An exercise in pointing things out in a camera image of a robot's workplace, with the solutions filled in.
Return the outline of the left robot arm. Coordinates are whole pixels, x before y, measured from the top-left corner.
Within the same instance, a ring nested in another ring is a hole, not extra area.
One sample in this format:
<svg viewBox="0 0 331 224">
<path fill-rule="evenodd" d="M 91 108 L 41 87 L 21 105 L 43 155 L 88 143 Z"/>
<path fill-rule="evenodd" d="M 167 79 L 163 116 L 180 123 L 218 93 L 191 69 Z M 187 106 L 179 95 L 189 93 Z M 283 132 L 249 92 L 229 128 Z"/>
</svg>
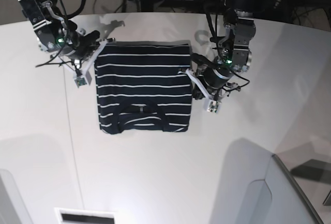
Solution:
<svg viewBox="0 0 331 224">
<path fill-rule="evenodd" d="M 254 14 L 265 9 L 268 0 L 212 0 L 204 4 L 208 26 L 211 32 L 211 42 L 215 46 L 217 56 L 205 65 L 202 72 L 203 84 L 211 90 L 224 88 L 227 92 L 240 91 L 241 86 L 228 86 L 228 81 L 236 76 L 242 78 L 251 65 L 252 55 L 249 48 L 250 41 L 256 34 Z M 212 20 L 210 7 L 215 7 L 218 15 L 220 6 L 224 6 L 223 26 L 225 34 L 218 36 L 217 19 Z"/>
</svg>

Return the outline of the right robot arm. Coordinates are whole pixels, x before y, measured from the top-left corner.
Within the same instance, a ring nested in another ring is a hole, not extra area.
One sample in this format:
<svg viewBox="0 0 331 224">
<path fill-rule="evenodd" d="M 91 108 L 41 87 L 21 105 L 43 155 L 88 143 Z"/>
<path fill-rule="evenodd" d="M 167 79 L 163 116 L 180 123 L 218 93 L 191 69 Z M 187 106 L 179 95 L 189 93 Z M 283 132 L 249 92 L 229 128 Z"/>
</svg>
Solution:
<svg viewBox="0 0 331 224">
<path fill-rule="evenodd" d="M 58 56 L 71 60 L 87 60 L 99 45 L 98 31 L 84 34 L 72 18 L 80 14 L 86 0 L 81 0 L 79 8 L 68 14 L 63 0 L 18 0 L 24 16 L 33 26 L 39 47 L 51 54 L 51 61 Z"/>
</svg>

